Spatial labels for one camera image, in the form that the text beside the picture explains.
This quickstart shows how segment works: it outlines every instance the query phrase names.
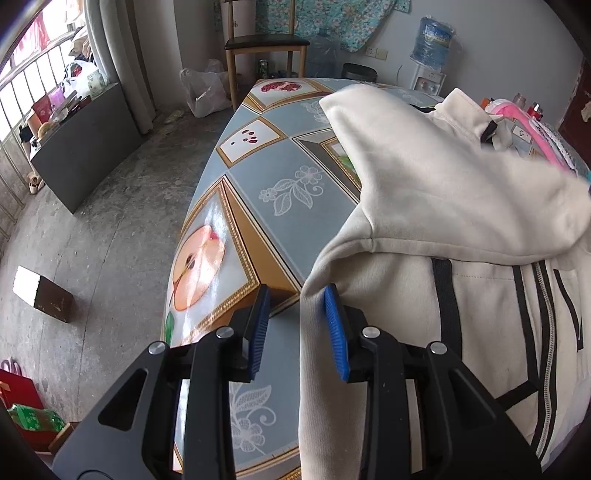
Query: gold frame pattern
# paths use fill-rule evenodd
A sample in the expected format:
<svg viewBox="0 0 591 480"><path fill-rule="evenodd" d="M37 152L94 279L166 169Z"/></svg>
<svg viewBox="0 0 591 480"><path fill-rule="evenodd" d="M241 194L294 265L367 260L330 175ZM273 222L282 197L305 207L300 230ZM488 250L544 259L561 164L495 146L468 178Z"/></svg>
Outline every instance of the gold frame pattern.
<svg viewBox="0 0 591 480"><path fill-rule="evenodd" d="M293 272L291 271L289 266L285 263L285 260L283 260L281 258L281 255L277 252L276 247L273 245L273 243L269 239L268 235L265 233L265 231L261 228L259 223L256 221L256 219L254 218L254 215L252 214L250 209L246 206L246 203L244 203L244 201L242 200L242 197L240 197L240 195L238 194L238 192L234 188L234 185L232 185L232 182L228 181L227 183L225 183L224 188L227 188L232 191L234 198L242 207L242 210L245 212L246 216L250 220L256 233L258 234L260 239L263 241L263 243L267 246L267 248L269 249L269 252L275 258L277 264L283 270L283 273L285 274L285 276L287 277L287 279L289 280L291 285L294 287L294 290L297 292L297 294L294 295L294 297L285 300L284 302L280 303L279 305L277 305L275 308L273 308L271 310L269 317L273 317L276 314L291 307L292 305L296 304L299 301L302 285L300 285L300 283L297 281L296 276L293 274Z"/></svg>
<svg viewBox="0 0 591 480"><path fill-rule="evenodd" d="M232 308L234 304L236 304L240 299L244 298L246 295L252 292L261 283L256 275L256 271L254 266L252 265L251 259L248 256L246 246L242 242L242 237L240 236L240 233L238 232L236 225L234 225L235 220L232 216L232 211L228 204L228 198L226 197L226 192L224 190L224 184L226 182L228 182L228 180L224 175L216 183L209 187L207 192L199 199L199 201L191 209L191 212L189 213L189 215L187 215L187 218L184 221L183 227L181 229L181 240L187 233L189 226L193 223L197 214L201 211L203 205L205 205L205 203L207 203L207 201L211 199L213 195L215 195L216 193L219 194L224 218L226 220L226 224L228 225L228 229L230 230L230 235L232 236L234 246L236 247L236 252L238 253L238 258L240 259L240 263L246 275L247 282L241 288L236 290L232 295L226 298L220 305L215 307L203 320L199 322L198 325L195 325L195 327L192 328L189 335L187 335L187 337L183 340L181 345L188 345L190 343L193 343L196 340L197 336L203 333L205 330L207 330L207 328L211 326L219 316L226 313L230 308Z"/></svg>
<svg viewBox="0 0 591 480"><path fill-rule="evenodd" d="M252 223L252 226L255 228L257 234L260 236L260 238L262 239L264 244L269 247L269 251L270 251L271 255L273 255L273 257L275 257L278 265L284 271L285 276L289 279L290 283L294 286L294 289L297 290L297 294L294 295L294 297L287 299L283 303L276 306L271 311L271 316L276 315L277 313L285 310L286 308L289 308L290 306L294 305L295 303L297 303L299 301L299 293L301 291L301 285L298 283L295 275L291 272L291 270L289 269L289 266L285 263L285 261L281 258L279 253L276 251L275 246L273 246L273 244L271 243L267 234L262 230L260 224L253 217L252 212L248 209L245 202L242 200L242 197L238 194L238 192L234 188L234 185L232 185L232 182L229 180L229 178L226 175L223 175L222 177L217 179L206 190L206 192L201 196L201 198L197 201L197 203L193 206L193 208L191 208L191 211L187 215L185 221L183 222L183 226L181 227L180 241L182 241L182 239L186 235L187 231L189 230L189 227L191 226L191 224L195 220L195 217L197 216L197 214L201 211L203 205L205 203L207 203L207 201L209 199L211 199L211 197L214 194L219 193L220 201L222 204L222 209L224 212L224 217L226 219L226 223L228 224L230 234L232 235L232 239L235 242L236 250L238 252L239 258L241 259L241 264L242 264L245 272L246 272L246 268L244 266L245 265L244 262L247 262L248 266L250 266L252 268L252 275L256 279L255 280L256 284L251 290L249 290L245 293L242 292L242 290L244 288L244 287L242 287L240 290L238 290L237 292L232 294L230 297L228 297L228 299L226 299L220 306L218 306L207 317L205 317L199 323L198 326L194 327L193 330L191 330L191 333L187 336L187 339L183 342L183 345L185 345L186 343L190 343L192 337L195 337L198 333L201 333L203 330L201 328L202 326L204 328L207 328L208 326L210 326L213 322L215 322L215 320L220 315L224 314L228 309L230 309L232 307L232 305L235 304L236 301L240 300L242 298L242 295L247 295L252 290L254 290L256 287L258 287L258 285L260 285L260 280L256 274L256 270L254 269L254 266L252 265L252 261L250 260L250 257L248 255L248 251L246 250L246 246L243 243L242 236L240 235L240 232L238 231L237 227L233 223L233 222L235 222L235 220L233 218L232 210L231 210L229 203L228 203L226 189L228 189L234 195L236 201L240 204L244 213L249 218L249 221ZM230 300L234 299L236 296L238 296L239 298L237 300L235 300L234 302L230 302ZM223 309L223 311L220 311L219 313L217 313L216 311L218 309L221 309L223 306L225 306L226 302L229 303L228 307ZM209 319L210 319L210 321L207 323L207 325L204 325L204 322ZM282 453L281 455L273 457L273 458L267 460L266 462L263 462L258 465L254 465L252 467L248 467L248 468L245 468L244 470L238 471L236 473L236 476L241 477L244 475L249 475L251 473L258 472L260 470L264 470L264 469L269 468L272 465L276 465L288 458L293 458L294 456L298 455L299 452L300 452L300 449L298 446L293 447L292 449ZM178 451L176 443L174 444L174 455L176 456L176 459L177 459L178 464L180 465L181 471L182 471L182 469L184 467L184 462L183 462L183 458L182 458L180 452ZM282 476L281 478L279 478L278 480L297 480L300 477L301 477L301 467L297 467L294 470L292 470L291 472L289 472L289 473L285 474L284 476Z"/></svg>
<svg viewBox="0 0 591 480"><path fill-rule="evenodd" d="M324 150L328 153L328 155L330 155L331 158L337 163L337 165L340 167L340 169L343 170L344 174L347 175L349 180L353 182L353 185L355 185L357 187L357 189L361 192L361 182L359 181L359 179L355 178L355 176L351 175L351 172L349 171L349 169L347 167L345 167L345 165L343 165L343 162L341 162L339 157L335 154L334 150L330 147L332 144L335 144L337 142L339 142L339 139L336 137L333 137L333 138L329 138L328 140L324 140L323 142L321 142L320 146L322 148L324 148Z"/></svg>
<svg viewBox="0 0 591 480"><path fill-rule="evenodd" d="M262 145L259 145L256 148L253 148L252 150L250 150L249 152L245 153L243 156L237 158L235 161L231 161L228 156L224 153L224 151L222 150L222 145L227 142L233 135L235 135L236 133L238 133L240 130L242 130L244 127L247 127L248 125L250 125L253 122L256 122L257 120L260 120L261 122L263 122L266 126L268 126L271 130L273 130L277 135L279 135L278 138L271 140L269 142L263 143ZM240 128L235 129L230 135L228 135L223 142L221 142L217 147L216 147L216 152L217 154L222 158L223 162L226 164L226 166L228 168L232 168L234 165L236 165L237 163L241 162L242 160L244 160L245 158L249 157L250 155L252 155L254 152L258 152L259 150L268 147L269 145L273 145L273 143L277 143L280 142L281 140L286 140L287 139L287 135L285 135L285 133L283 133L281 130L279 130L275 125L273 125L269 120L267 120L266 118L263 118L261 116L258 116L256 118L254 118L253 120L251 120L250 122L248 122L245 125L242 125Z"/></svg>
<svg viewBox="0 0 591 480"><path fill-rule="evenodd" d="M308 147L306 147L302 143L302 141L308 141L310 143L315 143L317 145L322 146L322 143L324 143L324 142L326 142L328 140L332 140L332 139L334 139L336 137L330 137L327 140L323 140L322 142L308 140L307 137L309 137L311 135L315 135L315 134L321 134L321 133L328 132L328 131L331 131L332 134L334 135L334 132L332 131L332 128L331 127L328 127L328 128L323 129L323 130L315 130L315 131L304 133L304 134L301 134L301 135L296 135L295 137L291 137L291 139L298 146L298 148L301 148L302 151L304 151L306 153L306 155L308 155L312 159L312 161L314 161L314 163L316 163L316 165L318 165L319 168L321 168L323 171L325 171L327 173L327 175L336 183L337 187L339 187L341 189L341 191L347 197L349 197L353 203L355 203L356 205L358 205L359 204L359 199L355 197L355 195L353 194L353 192L351 191L351 189L348 188L346 185L343 184L343 182L341 181L341 179L338 178L337 175L335 175L335 173L333 171L331 171L331 169L327 165L325 165L325 163L322 161L322 159L318 158L315 155L315 153L311 152L308 149Z"/></svg>
<svg viewBox="0 0 591 480"><path fill-rule="evenodd" d="M323 85L320 82L316 82L312 79L274 79L275 81L292 81L292 80L302 80L306 82L308 85L314 87L317 91L305 93L302 95L294 95L291 97L284 98L282 100L277 100L276 102L270 103L269 105L265 105L262 103L253 93L252 90L248 92L248 95L242 102L243 105L247 106L249 109L253 110L256 113L264 113L268 110L272 110L278 106L288 105L289 103L299 102L301 100L307 100L310 98L316 98L328 95L329 93L333 93L334 90L328 88L326 85Z"/></svg>
<svg viewBox="0 0 591 480"><path fill-rule="evenodd" d="M299 480L301 478L301 467L292 470L287 475L282 476L279 480Z"/></svg>

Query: can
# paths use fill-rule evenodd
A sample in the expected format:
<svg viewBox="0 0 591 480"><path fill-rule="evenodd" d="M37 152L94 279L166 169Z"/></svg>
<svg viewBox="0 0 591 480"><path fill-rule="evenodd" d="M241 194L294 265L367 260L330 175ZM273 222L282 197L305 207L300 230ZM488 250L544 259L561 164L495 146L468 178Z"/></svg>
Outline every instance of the can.
<svg viewBox="0 0 591 480"><path fill-rule="evenodd" d="M260 79L269 78L269 63L266 60L259 60L259 72L258 77Z"/></svg>

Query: trash can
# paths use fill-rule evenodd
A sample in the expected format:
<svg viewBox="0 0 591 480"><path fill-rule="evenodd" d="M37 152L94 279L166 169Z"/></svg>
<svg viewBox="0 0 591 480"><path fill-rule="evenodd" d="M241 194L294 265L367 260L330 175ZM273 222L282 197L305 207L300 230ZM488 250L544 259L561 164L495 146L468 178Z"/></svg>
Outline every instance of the trash can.
<svg viewBox="0 0 591 480"><path fill-rule="evenodd" d="M378 72L369 67L357 65L356 63L345 63L340 77L349 80L359 80L361 82L375 82L378 80Z"/></svg>

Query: metal screw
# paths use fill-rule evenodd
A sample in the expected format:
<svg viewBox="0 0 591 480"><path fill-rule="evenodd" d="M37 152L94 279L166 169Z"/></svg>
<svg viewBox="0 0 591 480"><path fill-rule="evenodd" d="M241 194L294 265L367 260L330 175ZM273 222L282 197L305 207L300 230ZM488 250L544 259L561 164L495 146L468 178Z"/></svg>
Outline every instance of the metal screw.
<svg viewBox="0 0 591 480"><path fill-rule="evenodd" d="M164 342L154 342L151 343L148 347L148 352L151 355L159 355L166 350L166 343Z"/></svg>
<svg viewBox="0 0 591 480"><path fill-rule="evenodd" d="M433 342L431 344L431 351L435 355L443 355L445 352L447 352L447 347L445 346L445 343Z"/></svg>
<svg viewBox="0 0 591 480"><path fill-rule="evenodd" d="M365 327L361 333L365 338L376 338L379 337L379 329L376 327Z"/></svg>
<svg viewBox="0 0 591 480"><path fill-rule="evenodd" d="M230 338L234 335L232 327L220 327L216 331L217 338Z"/></svg>

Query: black chair seat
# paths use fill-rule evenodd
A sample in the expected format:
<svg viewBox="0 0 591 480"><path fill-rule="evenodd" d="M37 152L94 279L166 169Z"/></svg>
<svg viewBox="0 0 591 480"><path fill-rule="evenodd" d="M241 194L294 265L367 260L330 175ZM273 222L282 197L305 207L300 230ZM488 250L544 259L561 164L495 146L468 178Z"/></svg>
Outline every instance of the black chair seat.
<svg viewBox="0 0 591 480"><path fill-rule="evenodd" d="M251 47L286 47L286 46L308 46L310 42L305 38L287 33L271 33L262 35L245 35L235 37L226 42L226 50L236 50L239 48Z"/></svg>

